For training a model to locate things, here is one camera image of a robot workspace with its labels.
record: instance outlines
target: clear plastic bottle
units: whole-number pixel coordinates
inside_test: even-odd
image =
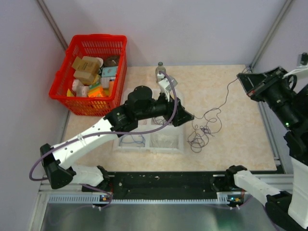
[[[166,72],[166,69],[164,67],[163,62],[159,62],[158,63],[158,67],[155,69],[155,77],[156,77],[156,83],[158,83],[160,81],[160,79],[157,78],[157,74],[159,71],[164,71]]]

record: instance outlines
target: white wall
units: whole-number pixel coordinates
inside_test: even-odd
[[[307,0],[294,1],[290,11],[283,19],[276,34],[257,63],[255,72],[268,71],[279,65],[287,71],[296,68],[297,56],[303,52],[308,52],[307,9]],[[295,90],[299,91],[307,83],[308,77],[300,79]],[[269,119],[272,123],[279,152],[288,157],[289,149],[283,138],[286,129],[268,107],[267,112],[270,115]]]
[[[48,96],[64,51],[34,0],[2,2],[0,32],[0,231],[25,231],[39,188],[29,170],[67,112]]]
[[[123,34],[128,65],[249,64],[285,0],[45,0],[65,40]]]

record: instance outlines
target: teal box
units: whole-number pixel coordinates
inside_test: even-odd
[[[102,78],[115,77],[117,72],[117,66],[104,67],[102,70]]]

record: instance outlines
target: brown box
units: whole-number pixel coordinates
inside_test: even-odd
[[[79,79],[84,85],[92,84],[100,68],[100,61],[98,59],[96,60],[89,61],[87,57],[81,59],[77,56],[72,64],[72,67],[76,70],[73,76]]]

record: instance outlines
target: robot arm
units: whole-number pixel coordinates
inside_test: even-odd
[[[80,183],[104,190],[108,185],[109,176],[103,167],[78,166],[74,165],[74,162],[103,143],[123,135],[113,134],[113,132],[130,132],[136,129],[139,120],[163,116],[168,121],[173,113],[174,104],[173,98],[166,96],[165,91],[155,100],[152,98],[150,88],[139,86],[128,95],[128,99],[123,105],[113,109],[91,128],[66,142],[54,146],[49,144],[41,146],[40,153],[43,156],[50,150],[68,143],[68,145],[55,150],[43,159],[43,167],[51,187],[59,189],[69,183]],[[176,127],[193,119],[193,115],[185,110],[178,98],[177,110],[171,123]],[[104,131],[109,132],[109,134],[99,133]]]
[[[247,96],[266,102],[287,129],[284,139],[294,167],[293,194],[269,186],[243,166],[231,166],[223,183],[224,187],[249,192],[265,207],[270,219],[287,231],[308,227],[308,85],[298,94],[293,91],[297,76],[308,75],[306,53],[299,56],[298,67],[289,73],[277,67],[261,74],[237,75]]]

